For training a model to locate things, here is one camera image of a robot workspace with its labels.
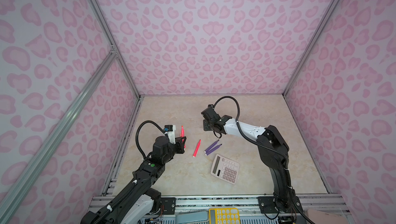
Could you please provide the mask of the pink highlighter pen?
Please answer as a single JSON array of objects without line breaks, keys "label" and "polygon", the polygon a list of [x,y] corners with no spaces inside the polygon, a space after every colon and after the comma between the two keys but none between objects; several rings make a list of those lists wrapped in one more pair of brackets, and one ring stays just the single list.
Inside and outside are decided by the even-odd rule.
[{"label": "pink highlighter pen", "polygon": [[194,153],[193,153],[193,157],[194,157],[194,158],[197,157],[198,151],[199,151],[199,149],[200,149],[201,142],[202,142],[202,140],[200,139],[200,140],[198,141],[197,145],[196,145],[196,148],[195,148]]},{"label": "pink highlighter pen", "polygon": [[[184,127],[183,127],[183,126],[181,126],[180,136],[181,136],[181,137],[185,137],[185,130],[184,130]],[[184,145],[184,148],[186,148],[186,140],[185,140],[185,139],[184,139],[184,141],[183,141],[183,145]]]}]

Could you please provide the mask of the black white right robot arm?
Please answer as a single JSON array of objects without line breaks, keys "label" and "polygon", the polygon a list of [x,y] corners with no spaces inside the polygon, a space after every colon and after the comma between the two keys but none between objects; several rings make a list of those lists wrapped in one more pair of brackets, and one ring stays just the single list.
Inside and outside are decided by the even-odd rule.
[{"label": "black white right robot arm", "polygon": [[291,184],[289,146],[274,126],[266,128],[240,122],[228,115],[220,116],[214,106],[201,112],[205,131],[242,137],[258,147],[261,161],[269,168],[274,185],[272,197],[258,197],[262,214],[302,213],[299,198]]}]

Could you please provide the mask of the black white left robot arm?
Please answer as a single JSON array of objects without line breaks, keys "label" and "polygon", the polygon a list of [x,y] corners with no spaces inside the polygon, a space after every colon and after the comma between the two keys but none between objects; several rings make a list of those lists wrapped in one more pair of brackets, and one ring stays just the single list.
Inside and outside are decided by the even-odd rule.
[{"label": "black white left robot arm", "polygon": [[185,152],[187,137],[177,137],[171,143],[167,135],[155,139],[152,152],[143,160],[139,168],[133,172],[133,179],[117,194],[106,206],[97,212],[89,211],[80,221],[82,224],[120,224],[127,213],[137,203],[138,199],[146,193],[153,202],[160,198],[160,193],[152,189],[166,169],[166,163],[171,161],[176,154]]}]

